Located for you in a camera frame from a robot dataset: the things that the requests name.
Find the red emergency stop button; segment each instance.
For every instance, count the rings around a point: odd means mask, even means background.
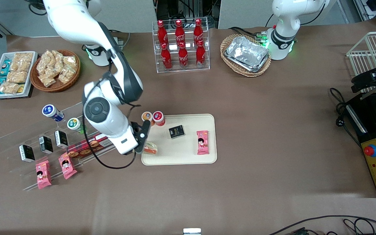
[[[364,153],[371,157],[376,157],[376,146],[373,144],[368,145],[364,148]]]

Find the foil container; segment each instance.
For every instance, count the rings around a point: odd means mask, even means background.
[[[246,37],[239,36],[233,39],[224,55],[246,70],[257,73],[269,58],[269,51]]]

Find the red cookie package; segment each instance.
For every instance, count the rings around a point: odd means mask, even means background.
[[[71,176],[73,176],[77,171],[75,170],[75,167],[73,167],[73,162],[69,158],[69,155],[67,153],[62,154],[59,157],[59,163],[62,167],[62,173],[63,177],[67,180]]]
[[[209,131],[197,131],[198,152],[197,155],[209,154]]]
[[[36,164],[36,171],[37,171],[37,186],[39,187],[39,189],[43,189],[46,186],[52,185],[48,160]]]

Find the blue can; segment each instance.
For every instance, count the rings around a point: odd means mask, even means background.
[[[53,104],[47,104],[41,111],[44,116],[54,119],[56,122],[60,122],[64,119],[64,114],[59,111]]]

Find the beige tray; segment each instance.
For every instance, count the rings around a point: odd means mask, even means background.
[[[185,135],[171,139],[169,128],[182,125]],[[197,131],[209,131],[209,153],[197,155]],[[142,153],[145,165],[211,164],[217,160],[215,123],[211,114],[167,115],[165,125],[150,128],[148,140],[158,146],[158,153]]]

